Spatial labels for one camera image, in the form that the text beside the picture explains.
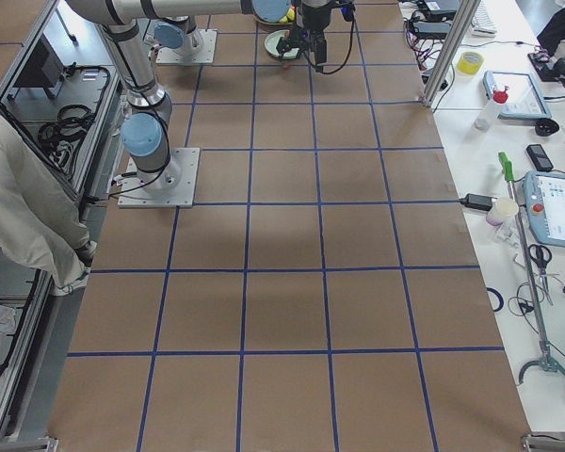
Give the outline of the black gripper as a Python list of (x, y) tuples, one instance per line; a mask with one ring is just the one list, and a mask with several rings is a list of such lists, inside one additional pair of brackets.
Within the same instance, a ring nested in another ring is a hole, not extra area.
[[(279, 60), (284, 60), (284, 53), (292, 49), (298, 49), (300, 53), (307, 52), (310, 48), (307, 29), (304, 27), (303, 15), (299, 8), (296, 9), (295, 21), (287, 35), (280, 38), (276, 51), (279, 53)], [(327, 62), (327, 42), (324, 37), (314, 37), (313, 51), (315, 64), (323, 65)]]
[(332, 1), (302, 0), (301, 26), (310, 32), (323, 32), (331, 23)]

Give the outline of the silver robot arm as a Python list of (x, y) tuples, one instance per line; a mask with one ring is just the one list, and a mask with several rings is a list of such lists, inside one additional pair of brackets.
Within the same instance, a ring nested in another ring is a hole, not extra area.
[(314, 64), (327, 61), (325, 29), (331, 23), (336, 1), (70, 1), (70, 8), (84, 19), (101, 25), (125, 25), (138, 18), (164, 19), (176, 16), (254, 14), (266, 22), (275, 22), (291, 8), (296, 9), (296, 24), (278, 51), (292, 48), (314, 54)]
[(135, 22), (103, 25), (99, 30), (128, 89), (131, 114), (122, 123), (121, 142), (136, 166), (128, 175), (136, 181), (131, 189), (172, 190), (179, 184), (182, 167), (171, 153), (171, 98), (157, 82), (153, 56), (143, 53)]

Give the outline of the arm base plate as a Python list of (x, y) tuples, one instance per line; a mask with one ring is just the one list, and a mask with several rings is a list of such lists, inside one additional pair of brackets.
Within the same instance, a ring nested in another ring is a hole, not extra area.
[(196, 28), (191, 33), (159, 24), (154, 38), (160, 48), (156, 62), (161, 65), (194, 66), (212, 64), (216, 52), (216, 29)]
[(170, 161), (159, 178), (137, 170), (132, 158), (127, 170), (136, 172), (134, 177), (122, 182), (122, 194), (118, 197), (119, 208), (165, 208), (193, 205), (200, 161), (199, 148), (173, 148)]

